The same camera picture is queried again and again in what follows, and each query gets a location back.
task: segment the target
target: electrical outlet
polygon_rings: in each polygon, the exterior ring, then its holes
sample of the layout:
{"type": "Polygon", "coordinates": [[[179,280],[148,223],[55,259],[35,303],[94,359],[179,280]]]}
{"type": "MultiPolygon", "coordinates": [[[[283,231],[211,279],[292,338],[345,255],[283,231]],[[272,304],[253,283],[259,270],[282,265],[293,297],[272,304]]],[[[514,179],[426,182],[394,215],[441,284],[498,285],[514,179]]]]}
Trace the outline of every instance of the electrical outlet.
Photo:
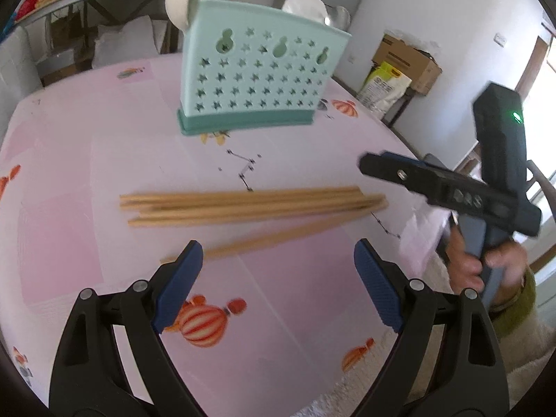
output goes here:
{"type": "Polygon", "coordinates": [[[500,33],[496,33],[496,36],[494,36],[494,41],[501,46],[502,48],[506,47],[506,43],[508,42],[508,39],[506,39],[504,36],[502,36],[500,33]]]}

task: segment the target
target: keyhole slot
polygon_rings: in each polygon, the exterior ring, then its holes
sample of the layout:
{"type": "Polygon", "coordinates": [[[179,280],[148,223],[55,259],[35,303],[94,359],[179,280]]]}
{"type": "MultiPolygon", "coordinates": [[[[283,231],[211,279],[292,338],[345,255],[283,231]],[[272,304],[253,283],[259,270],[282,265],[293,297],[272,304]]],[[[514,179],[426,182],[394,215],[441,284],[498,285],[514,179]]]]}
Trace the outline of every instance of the keyhole slot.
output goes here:
{"type": "Polygon", "coordinates": [[[326,61],[328,59],[328,47],[324,47],[324,49],[322,50],[322,53],[316,57],[316,63],[317,64],[324,64],[324,61],[326,61]]]}
{"type": "Polygon", "coordinates": [[[222,37],[216,43],[216,51],[218,51],[218,53],[225,54],[234,48],[234,41],[232,40],[233,33],[234,32],[230,28],[222,32],[222,37]]]}
{"type": "Polygon", "coordinates": [[[274,50],[272,51],[272,55],[274,55],[275,58],[282,58],[286,52],[287,52],[287,37],[282,37],[280,38],[280,42],[278,43],[278,45],[276,47],[274,47],[274,50]]]}

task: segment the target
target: pink tablecloth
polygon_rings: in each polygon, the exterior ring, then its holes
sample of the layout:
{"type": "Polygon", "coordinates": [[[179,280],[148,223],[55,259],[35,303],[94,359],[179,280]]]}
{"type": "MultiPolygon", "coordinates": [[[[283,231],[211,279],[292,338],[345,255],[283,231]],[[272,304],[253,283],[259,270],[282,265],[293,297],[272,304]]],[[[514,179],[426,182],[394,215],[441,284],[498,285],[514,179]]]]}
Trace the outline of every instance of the pink tablecloth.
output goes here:
{"type": "MultiPolygon", "coordinates": [[[[284,417],[332,388],[344,356],[384,331],[353,266],[355,242],[368,237],[384,258],[419,276],[443,212],[359,173],[365,151],[410,153],[332,81],[327,109],[311,126],[182,136],[180,64],[168,55],[110,66],[19,104],[0,151],[1,329],[27,356],[31,387],[47,401],[58,340],[81,289],[125,289],[193,238],[210,247],[299,223],[132,229],[120,194],[353,184],[384,192],[390,207],[376,217],[207,262],[192,296],[221,308],[242,299],[246,310],[231,315],[208,348],[180,333],[162,336],[210,417],[284,417]]],[[[118,341],[130,383],[146,398],[121,331],[118,341]]]]}

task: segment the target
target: green led light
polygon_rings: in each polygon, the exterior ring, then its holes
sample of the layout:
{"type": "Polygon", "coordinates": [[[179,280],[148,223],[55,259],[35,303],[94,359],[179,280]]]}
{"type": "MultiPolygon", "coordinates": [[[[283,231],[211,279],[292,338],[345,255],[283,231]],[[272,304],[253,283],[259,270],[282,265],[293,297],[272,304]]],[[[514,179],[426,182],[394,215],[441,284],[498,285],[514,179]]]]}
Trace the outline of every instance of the green led light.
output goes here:
{"type": "Polygon", "coordinates": [[[514,116],[514,119],[515,119],[517,122],[519,122],[520,124],[523,124],[523,118],[522,118],[518,113],[516,113],[516,112],[514,111],[513,116],[514,116]]]}

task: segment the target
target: teal plastic caddy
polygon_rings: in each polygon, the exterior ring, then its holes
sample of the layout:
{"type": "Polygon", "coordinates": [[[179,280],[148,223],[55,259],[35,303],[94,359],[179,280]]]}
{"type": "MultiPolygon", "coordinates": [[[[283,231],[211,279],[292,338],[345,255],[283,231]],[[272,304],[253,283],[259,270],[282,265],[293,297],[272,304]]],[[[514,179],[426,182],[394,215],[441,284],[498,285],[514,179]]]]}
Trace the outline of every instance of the teal plastic caddy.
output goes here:
{"type": "Polygon", "coordinates": [[[351,35],[249,3],[194,0],[190,11],[182,133],[312,123],[351,35]]]}

